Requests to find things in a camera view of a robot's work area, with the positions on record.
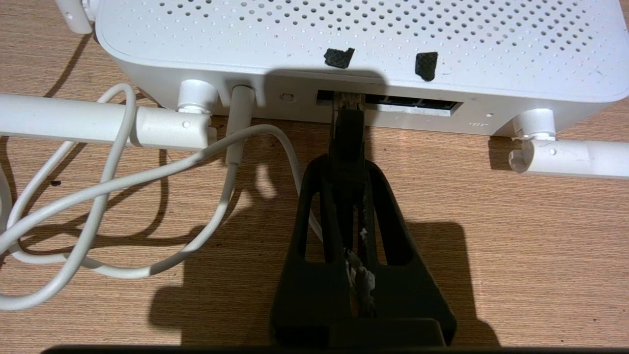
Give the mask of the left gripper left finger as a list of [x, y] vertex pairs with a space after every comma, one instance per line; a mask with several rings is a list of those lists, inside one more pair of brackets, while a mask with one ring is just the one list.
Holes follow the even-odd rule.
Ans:
[[[312, 199], [319, 194], [324, 262], [306, 260]], [[312, 160], [303, 177], [285, 265], [270, 311], [278, 346], [328, 346], [334, 325], [352, 316], [343, 240], [329, 182], [329, 157]]]

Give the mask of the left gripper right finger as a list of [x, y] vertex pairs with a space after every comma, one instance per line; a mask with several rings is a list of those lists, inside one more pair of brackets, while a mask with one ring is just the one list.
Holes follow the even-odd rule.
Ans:
[[448, 346], [457, 321], [420, 255], [382, 170], [365, 161], [362, 260], [374, 275], [372, 313], [407, 344]]

